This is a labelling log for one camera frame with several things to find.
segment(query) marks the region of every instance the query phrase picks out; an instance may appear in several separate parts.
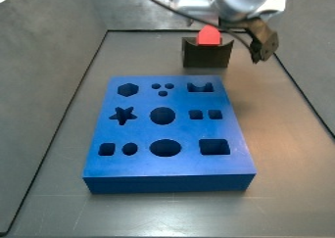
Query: blue foam block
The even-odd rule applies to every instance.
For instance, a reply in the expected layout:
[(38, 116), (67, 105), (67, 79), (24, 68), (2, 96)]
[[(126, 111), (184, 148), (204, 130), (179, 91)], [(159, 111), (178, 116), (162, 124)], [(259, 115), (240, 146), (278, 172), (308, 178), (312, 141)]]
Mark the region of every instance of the blue foam block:
[(219, 76), (111, 79), (83, 174), (92, 193), (244, 190), (254, 175)]

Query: gray table surface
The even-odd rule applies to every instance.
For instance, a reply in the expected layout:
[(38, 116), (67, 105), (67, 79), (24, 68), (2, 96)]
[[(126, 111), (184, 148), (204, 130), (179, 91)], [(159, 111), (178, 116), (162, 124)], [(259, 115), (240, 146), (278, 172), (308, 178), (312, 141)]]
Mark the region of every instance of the gray table surface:
[[(108, 34), (10, 237), (335, 236), (335, 145), (308, 103), (276, 59), (255, 66), (238, 42), (226, 70), (186, 70), (180, 37), (192, 35)], [(258, 167), (246, 192), (90, 193), (82, 171), (107, 81), (132, 74), (223, 77)]]

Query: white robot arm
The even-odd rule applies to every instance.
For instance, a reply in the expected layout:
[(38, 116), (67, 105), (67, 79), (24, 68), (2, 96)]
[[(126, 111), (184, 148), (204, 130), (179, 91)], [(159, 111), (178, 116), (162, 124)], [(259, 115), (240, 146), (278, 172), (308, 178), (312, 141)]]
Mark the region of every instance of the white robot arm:
[[(254, 63), (267, 61), (275, 53), (278, 32), (263, 20), (284, 11), (287, 0), (170, 0), (170, 6), (152, 1), (191, 20), (226, 30), (247, 47)], [(234, 28), (246, 30), (252, 39), (250, 45)]]
[(235, 23), (283, 12), (286, 0), (170, 0), (170, 6), (199, 19)]

